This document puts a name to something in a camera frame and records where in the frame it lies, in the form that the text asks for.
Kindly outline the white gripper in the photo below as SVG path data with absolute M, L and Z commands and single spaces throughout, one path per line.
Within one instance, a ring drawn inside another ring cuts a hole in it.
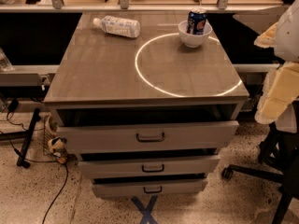
M 258 123 L 270 124 L 299 96 L 299 63 L 294 63 L 299 62 L 299 0 L 289 6 L 278 23 L 258 35 L 254 45 L 274 47 L 275 55 L 287 61 L 266 75 L 254 116 Z

